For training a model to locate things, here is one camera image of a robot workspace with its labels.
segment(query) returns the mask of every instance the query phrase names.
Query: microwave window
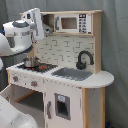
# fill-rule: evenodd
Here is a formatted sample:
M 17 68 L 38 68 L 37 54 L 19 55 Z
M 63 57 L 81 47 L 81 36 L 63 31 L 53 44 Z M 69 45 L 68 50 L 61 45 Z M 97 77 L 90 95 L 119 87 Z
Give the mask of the microwave window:
M 77 18 L 61 18 L 62 29 L 77 29 Z

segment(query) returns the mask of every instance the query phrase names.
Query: sticker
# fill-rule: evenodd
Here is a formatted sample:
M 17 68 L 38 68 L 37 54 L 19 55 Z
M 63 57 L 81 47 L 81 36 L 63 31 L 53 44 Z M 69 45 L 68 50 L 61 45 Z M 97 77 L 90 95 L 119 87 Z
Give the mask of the sticker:
M 64 96 L 59 95 L 59 96 L 58 96 L 58 100 L 60 100 L 60 101 L 62 101 L 62 102 L 65 102 L 65 97 L 64 97 Z

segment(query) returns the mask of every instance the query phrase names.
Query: faucet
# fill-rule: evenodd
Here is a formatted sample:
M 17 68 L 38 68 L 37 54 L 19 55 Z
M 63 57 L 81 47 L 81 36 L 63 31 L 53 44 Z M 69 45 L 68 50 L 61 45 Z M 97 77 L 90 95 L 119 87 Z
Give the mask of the faucet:
M 77 69 L 80 69 L 80 70 L 86 68 L 86 62 L 85 62 L 85 63 L 82 63 L 82 62 L 81 62 L 81 56 L 82 56 L 83 54 L 87 54 L 87 55 L 89 56 L 89 58 L 90 58 L 90 64 L 91 64 L 91 65 L 94 64 L 93 56 L 92 56 L 88 51 L 81 51 L 81 52 L 79 53 L 79 55 L 78 55 L 78 62 L 77 62 L 77 64 L 76 64 Z

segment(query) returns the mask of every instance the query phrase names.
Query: door handle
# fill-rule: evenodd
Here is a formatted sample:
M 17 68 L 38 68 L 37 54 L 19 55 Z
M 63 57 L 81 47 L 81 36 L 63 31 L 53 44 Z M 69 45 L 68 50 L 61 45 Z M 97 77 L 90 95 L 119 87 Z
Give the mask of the door handle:
M 55 22 L 55 28 L 56 30 L 59 30 L 59 27 L 57 26 L 57 21 L 59 20 L 59 17 L 56 17 L 56 22 Z
M 49 101 L 48 104 L 47 104 L 47 115 L 48 115 L 48 119 L 51 119 L 50 107 L 51 107 L 51 101 Z

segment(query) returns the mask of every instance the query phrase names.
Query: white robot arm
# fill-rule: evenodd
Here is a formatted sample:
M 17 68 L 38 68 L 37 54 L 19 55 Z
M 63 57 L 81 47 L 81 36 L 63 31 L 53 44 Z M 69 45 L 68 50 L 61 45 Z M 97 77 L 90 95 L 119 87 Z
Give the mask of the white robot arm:
M 4 24 L 3 34 L 0 34 L 0 57 L 29 52 L 32 49 L 33 39 L 37 41 L 44 38 L 40 10 L 38 8 L 29 10 L 23 13 L 22 20 Z M 6 37 L 14 37 L 14 48 L 10 47 Z M 30 115 L 21 113 L 0 95 L 0 128 L 38 128 L 38 126 Z
M 2 62 L 2 60 L 0 58 L 0 71 L 2 70 L 2 68 L 3 68 L 3 62 Z

